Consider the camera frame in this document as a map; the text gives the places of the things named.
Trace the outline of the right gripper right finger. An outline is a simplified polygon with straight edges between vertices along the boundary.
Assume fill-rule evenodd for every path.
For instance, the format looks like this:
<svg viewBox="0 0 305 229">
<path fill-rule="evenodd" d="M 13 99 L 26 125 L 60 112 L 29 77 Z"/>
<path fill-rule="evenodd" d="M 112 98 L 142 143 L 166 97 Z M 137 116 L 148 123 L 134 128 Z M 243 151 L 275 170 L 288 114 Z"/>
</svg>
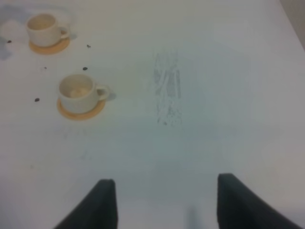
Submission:
<svg viewBox="0 0 305 229">
<path fill-rule="evenodd" d="M 217 222 L 220 229 L 299 229 L 233 174 L 217 178 Z"/>
</svg>

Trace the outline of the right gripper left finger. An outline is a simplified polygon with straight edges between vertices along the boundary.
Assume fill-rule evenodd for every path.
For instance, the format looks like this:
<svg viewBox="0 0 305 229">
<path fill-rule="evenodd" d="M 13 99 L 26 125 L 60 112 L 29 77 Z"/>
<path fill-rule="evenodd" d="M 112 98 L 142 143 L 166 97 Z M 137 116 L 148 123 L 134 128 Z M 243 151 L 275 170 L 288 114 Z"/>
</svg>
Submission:
<svg viewBox="0 0 305 229">
<path fill-rule="evenodd" d="M 56 228 L 116 229 L 118 221 L 115 182 L 102 179 Z"/>
</svg>

